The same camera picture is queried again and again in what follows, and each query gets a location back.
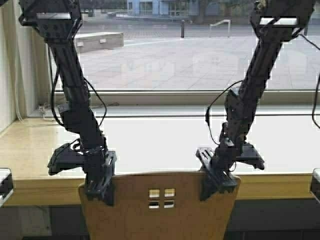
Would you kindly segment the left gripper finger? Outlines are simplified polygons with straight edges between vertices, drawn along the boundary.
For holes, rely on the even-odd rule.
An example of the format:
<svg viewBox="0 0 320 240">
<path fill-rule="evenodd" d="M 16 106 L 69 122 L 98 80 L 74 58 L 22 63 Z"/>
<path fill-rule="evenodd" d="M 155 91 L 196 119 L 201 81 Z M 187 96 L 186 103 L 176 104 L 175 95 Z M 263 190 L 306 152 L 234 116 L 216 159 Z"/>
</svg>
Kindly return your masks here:
<svg viewBox="0 0 320 240">
<path fill-rule="evenodd" d="M 233 175 L 223 172 L 221 175 L 205 174 L 200 192 L 200 201 L 208 200 L 212 195 L 219 193 L 232 193 L 238 186 L 237 180 Z"/>
</svg>

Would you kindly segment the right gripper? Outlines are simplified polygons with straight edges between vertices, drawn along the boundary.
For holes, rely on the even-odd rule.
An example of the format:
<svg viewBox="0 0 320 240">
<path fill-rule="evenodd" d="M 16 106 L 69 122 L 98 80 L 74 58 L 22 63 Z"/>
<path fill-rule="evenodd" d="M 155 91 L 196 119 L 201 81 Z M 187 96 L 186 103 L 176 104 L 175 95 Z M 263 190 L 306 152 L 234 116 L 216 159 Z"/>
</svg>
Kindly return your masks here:
<svg viewBox="0 0 320 240">
<path fill-rule="evenodd" d="M 196 157 L 201 162 L 201 170 L 209 185 L 237 185 L 237 180 L 229 172 L 228 164 L 210 147 L 199 147 Z"/>
</svg>

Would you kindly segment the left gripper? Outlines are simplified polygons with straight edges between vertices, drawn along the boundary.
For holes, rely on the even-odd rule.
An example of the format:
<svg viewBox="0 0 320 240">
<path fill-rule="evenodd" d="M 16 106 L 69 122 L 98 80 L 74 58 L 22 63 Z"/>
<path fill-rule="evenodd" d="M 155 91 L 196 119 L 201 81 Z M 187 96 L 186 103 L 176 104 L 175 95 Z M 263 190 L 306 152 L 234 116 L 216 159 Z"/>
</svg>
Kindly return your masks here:
<svg viewBox="0 0 320 240">
<path fill-rule="evenodd" d="M 83 152 L 83 171 L 86 174 L 84 193 L 88 200 L 94 199 L 113 207 L 114 185 L 112 176 L 115 174 L 117 155 L 115 151 L 104 147 L 91 148 Z"/>
</svg>

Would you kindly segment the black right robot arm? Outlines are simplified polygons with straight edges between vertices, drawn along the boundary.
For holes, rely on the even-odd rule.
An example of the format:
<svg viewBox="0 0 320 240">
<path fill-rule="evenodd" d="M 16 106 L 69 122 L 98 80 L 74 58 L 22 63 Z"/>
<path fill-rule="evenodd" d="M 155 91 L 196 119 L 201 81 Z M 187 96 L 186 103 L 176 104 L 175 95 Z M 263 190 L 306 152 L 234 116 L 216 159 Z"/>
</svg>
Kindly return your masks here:
<svg viewBox="0 0 320 240">
<path fill-rule="evenodd" d="M 314 0 L 258 0 L 253 4 L 249 22 L 258 42 L 252 59 L 244 79 L 226 95 L 226 122 L 217 148 L 213 153 L 207 149 L 197 152 L 204 158 L 206 185 L 233 186 L 231 167 L 238 162 L 265 168 L 261 155 L 247 142 L 247 135 L 283 44 L 296 39 L 308 25 L 315 5 Z"/>
</svg>

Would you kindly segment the robot base left corner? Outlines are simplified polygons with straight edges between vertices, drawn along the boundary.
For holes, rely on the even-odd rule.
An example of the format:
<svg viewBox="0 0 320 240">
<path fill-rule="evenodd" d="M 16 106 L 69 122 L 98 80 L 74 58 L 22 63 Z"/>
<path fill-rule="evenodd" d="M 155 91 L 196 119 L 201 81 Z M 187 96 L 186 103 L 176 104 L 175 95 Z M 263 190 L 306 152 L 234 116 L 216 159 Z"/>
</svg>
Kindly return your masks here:
<svg viewBox="0 0 320 240">
<path fill-rule="evenodd" d="M 12 170 L 10 168 L 0 169 L 0 207 L 4 204 L 14 193 L 14 183 Z"/>
</svg>

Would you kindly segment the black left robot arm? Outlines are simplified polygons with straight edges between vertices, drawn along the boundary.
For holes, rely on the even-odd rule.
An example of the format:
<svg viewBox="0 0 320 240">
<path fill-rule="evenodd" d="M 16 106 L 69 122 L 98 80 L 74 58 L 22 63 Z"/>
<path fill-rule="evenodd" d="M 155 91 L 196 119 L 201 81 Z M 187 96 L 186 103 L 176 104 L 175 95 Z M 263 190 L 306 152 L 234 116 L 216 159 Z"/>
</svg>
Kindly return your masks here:
<svg viewBox="0 0 320 240">
<path fill-rule="evenodd" d="M 47 165 L 53 176 L 62 171 L 81 168 L 85 173 L 84 193 L 89 200 L 107 206 L 115 204 L 116 153 L 108 149 L 107 140 L 90 107 L 92 85 L 84 77 L 74 44 L 83 19 L 77 0 L 21 0 L 19 22 L 33 28 L 48 45 L 56 64 L 55 80 L 62 82 L 66 99 L 53 106 L 56 122 L 78 135 L 70 143 L 56 148 Z"/>
</svg>

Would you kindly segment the robot base right corner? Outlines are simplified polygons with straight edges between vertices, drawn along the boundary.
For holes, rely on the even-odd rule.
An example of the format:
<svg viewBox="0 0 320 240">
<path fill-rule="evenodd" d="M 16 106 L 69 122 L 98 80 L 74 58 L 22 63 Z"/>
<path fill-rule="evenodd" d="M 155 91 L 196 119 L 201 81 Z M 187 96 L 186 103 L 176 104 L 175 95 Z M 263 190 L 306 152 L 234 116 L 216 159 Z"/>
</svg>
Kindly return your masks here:
<svg viewBox="0 0 320 240">
<path fill-rule="evenodd" d="M 315 168 L 312 172 L 312 179 L 310 184 L 310 192 L 314 198 L 320 202 L 320 169 Z"/>
</svg>

